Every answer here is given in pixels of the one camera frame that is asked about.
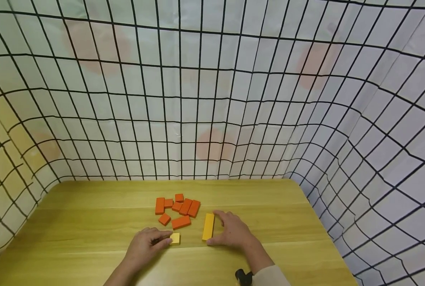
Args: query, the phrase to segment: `small yellow block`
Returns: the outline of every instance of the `small yellow block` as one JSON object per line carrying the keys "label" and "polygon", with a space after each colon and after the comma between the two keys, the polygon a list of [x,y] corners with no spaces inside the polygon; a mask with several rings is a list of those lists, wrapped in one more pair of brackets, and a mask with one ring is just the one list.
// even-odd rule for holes
{"label": "small yellow block", "polygon": [[181,234],[179,232],[174,232],[169,238],[173,239],[173,242],[170,245],[177,245],[181,243]]}
{"label": "small yellow block", "polygon": [[212,238],[214,219],[214,214],[206,214],[206,219],[204,220],[203,240],[208,240],[209,238]]}

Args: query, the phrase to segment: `orange block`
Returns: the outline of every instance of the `orange block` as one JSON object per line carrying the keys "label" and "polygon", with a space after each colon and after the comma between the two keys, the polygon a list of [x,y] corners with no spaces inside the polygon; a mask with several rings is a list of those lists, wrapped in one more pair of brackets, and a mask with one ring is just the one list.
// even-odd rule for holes
{"label": "orange block", "polygon": [[156,198],[155,214],[161,215],[165,212],[165,198]]}
{"label": "orange block", "polygon": [[183,202],[183,193],[177,193],[176,195],[174,195],[174,200],[176,202]]}
{"label": "orange block", "polygon": [[175,220],[171,220],[171,225],[173,229],[183,228],[184,226],[189,226],[191,224],[190,216],[182,216]]}
{"label": "orange block", "polygon": [[191,217],[196,217],[198,214],[198,209],[200,209],[200,201],[196,201],[195,199],[192,201],[190,209],[188,209],[188,215]]}
{"label": "orange block", "polygon": [[191,199],[185,199],[184,203],[182,204],[182,207],[179,211],[179,214],[182,214],[183,216],[185,216],[188,213],[188,210],[190,209],[191,205],[192,205],[192,200]]}
{"label": "orange block", "polygon": [[182,203],[180,203],[180,202],[175,202],[174,204],[173,204],[173,207],[171,208],[173,211],[177,211],[177,212],[179,212],[180,210],[181,210],[181,207],[182,207]]}
{"label": "orange block", "polygon": [[165,199],[165,209],[173,207],[173,199]]}
{"label": "orange block", "polygon": [[167,213],[162,214],[162,216],[158,219],[158,221],[164,226],[167,225],[170,220],[171,220],[171,217],[168,216]]}

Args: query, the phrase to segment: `curtain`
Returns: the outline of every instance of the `curtain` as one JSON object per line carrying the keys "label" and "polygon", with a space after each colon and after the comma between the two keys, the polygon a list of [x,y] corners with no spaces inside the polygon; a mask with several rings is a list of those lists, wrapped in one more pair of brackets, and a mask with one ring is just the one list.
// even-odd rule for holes
{"label": "curtain", "polygon": [[0,253],[62,181],[282,177],[425,285],[425,0],[0,0]]}

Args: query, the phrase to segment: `wooden block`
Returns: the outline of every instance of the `wooden block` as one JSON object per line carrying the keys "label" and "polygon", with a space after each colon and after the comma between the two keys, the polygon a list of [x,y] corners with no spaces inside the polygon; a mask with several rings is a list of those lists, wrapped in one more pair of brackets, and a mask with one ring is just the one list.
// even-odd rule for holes
{"label": "wooden block", "polygon": [[176,202],[183,202],[183,193],[177,193],[176,195],[174,195],[174,200]]}
{"label": "wooden block", "polygon": [[196,215],[198,214],[198,209],[200,209],[200,201],[197,200],[193,200],[192,204],[190,206],[190,209],[188,209],[188,215],[191,217],[196,217]]}
{"label": "wooden block", "polygon": [[171,225],[173,229],[183,228],[184,226],[189,226],[191,224],[190,216],[182,216],[177,219],[171,220]]}
{"label": "wooden block", "polygon": [[158,221],[164,226],[167,225],[170,220],[171,220],[171,217],[168,216],[167,213],[162,214],[162,216],[158,219]]}
{"label": "wooden block", "polygon": [[182,207],[182,203],[180,203],[180,202],[175,202],[174,204],[173,204],[173,207],[171,208],[173,211],[177,211],[177,212],[179,212],[180,210],[181,210],[181,207]]}
{"label": "wooden block", "polygon": [[165,212],[165,198],[156,198],[155,214],[162,215]]}
{"label": "wooden block", "polygon": [[192,200],[191,199],[185,199],[183,204],[182,204],[181,209],[179,210],[179,214],[186,216],[191,205],[192,205]]}
{"label": "wooden block", "polygon": [[174,232],[170,238],[173,239],[170,245],[177,245],[181,243],[181,234],[179,232]]}
{"label": "wooden block", "polygon": [[204,220],[204,228],[203,228],[203,240],[208,240],[209,238],[212,238],[214,219],[215,219],[214,214],[206,214],[206,219]]}
{"label": "wooden block", "polygon": [[173,199],[165,199],[165,209],[170,209],[173,207]]}

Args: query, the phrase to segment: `white sleeve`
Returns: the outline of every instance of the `white sleeve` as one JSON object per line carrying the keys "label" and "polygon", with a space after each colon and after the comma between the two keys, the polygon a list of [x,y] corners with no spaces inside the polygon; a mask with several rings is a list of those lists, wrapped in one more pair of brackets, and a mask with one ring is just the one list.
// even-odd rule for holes
{"label": "white sleeve", "polygon": [[269,266],[261,269],[252,277],[253,286],[290,286],[281,269],[276,266]]}

